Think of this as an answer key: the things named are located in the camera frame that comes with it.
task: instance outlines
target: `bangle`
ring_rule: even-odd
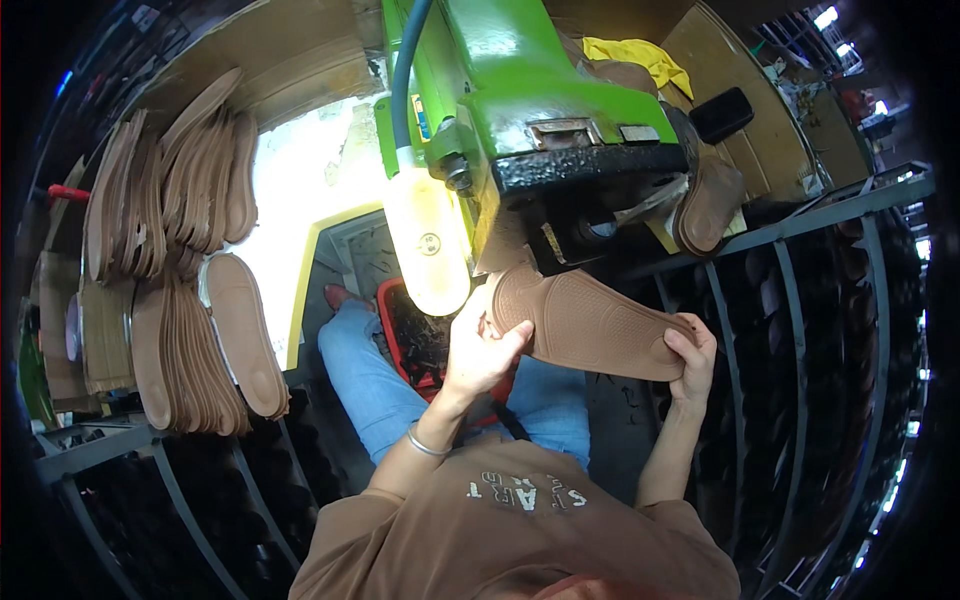
[[[430,456],[446,456],[452,448],[447,448],[446,450],[440,452],[437,450],[431,450],[430,448],[421,444],[420,440],[414,437],[414,427],[417,425],[417,421],[419,421],[419,419],[414,420],[414,422],[410,423],[410,426],[407,427],[407,439],[410,440],[410,444],[413,444],[414,447],[420,452],[424,452]]]

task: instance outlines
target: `hand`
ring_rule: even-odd
[[[534,333],[534,324],[524,321],[502,336],[485,319],[493,286],[473,290],[450,327],[450,351],[446,359],[441,400],[465,414],[482,394],[489,392],[506,374]]]
[[[677,313],[675,316],[693,327],[697,344],[694,346],[686,336],[674,329],[668,328],[663,333],[663,341],[686,362],[683,376],[670,382],[670,393],[673,395],[673,403],[681,410],[702,416],[707,410],[707,396],[713,382],[717,340],[696,315]]]

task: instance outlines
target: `leg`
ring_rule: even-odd
[[[380,354],[371,336],[382,331],[376,313],[346,300],[317,335],[330,383],[375,465],[427,406]]]
[[[587,469],[590,430],[584,372],[522,356],[507,406],[532,442],[570,454]]]

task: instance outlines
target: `brown t-shirt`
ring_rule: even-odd
[[[698,598],[740,592],[686,502],[635,511],[573,457],[489,434],[451,452],[402,504],[364,494],[325,506],[290,598],[533,596],[570,575]]]

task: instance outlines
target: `yellow cloth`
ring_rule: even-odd
[[[657,44],[642,39],[612,41],[599,37],[584,37],[584,54],[591,60],[614,59],[641,64],[650,71],[650,76],[654,78],[657,87],[664,87],[667,82],[673,82],[690,100],[693,100],[690,77]]]

